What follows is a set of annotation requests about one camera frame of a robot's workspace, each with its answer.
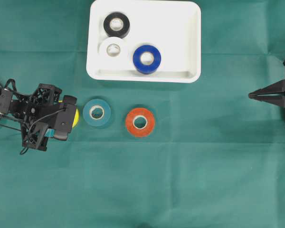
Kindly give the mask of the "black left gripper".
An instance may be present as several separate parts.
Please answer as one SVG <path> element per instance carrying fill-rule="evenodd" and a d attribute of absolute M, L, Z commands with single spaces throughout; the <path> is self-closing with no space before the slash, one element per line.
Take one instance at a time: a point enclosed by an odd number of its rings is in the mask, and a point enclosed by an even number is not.
<path fill-rule="evenodd" d="M 10 94 L 9 114 L 20 119 L 22 152 L 28 149 L 46 151 L 49 118 L 62 110 L 50 112 L 51 105 L 58 102 L 62 90 L 54 85 L 39 84 L 32 95 Z"/>

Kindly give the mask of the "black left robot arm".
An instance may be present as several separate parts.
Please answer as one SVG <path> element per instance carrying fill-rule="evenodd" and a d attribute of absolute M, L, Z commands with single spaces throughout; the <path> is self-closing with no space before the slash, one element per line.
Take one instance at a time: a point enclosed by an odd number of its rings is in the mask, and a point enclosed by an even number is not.
<path fill-rule="evenodd" d="M 50 119 L 59 112 L 59 107 L 54 105 L 61 93 L 54 85 L 39 84 L 32 94 L 26 95 L 17 91 L 14 79 L 9 79 L 5 86 L 0 84 L 0 120 L 7 118 L 20 124 L 21 155 L 28 149 L 47 150 L 45 134 L 50 128 Z"/>

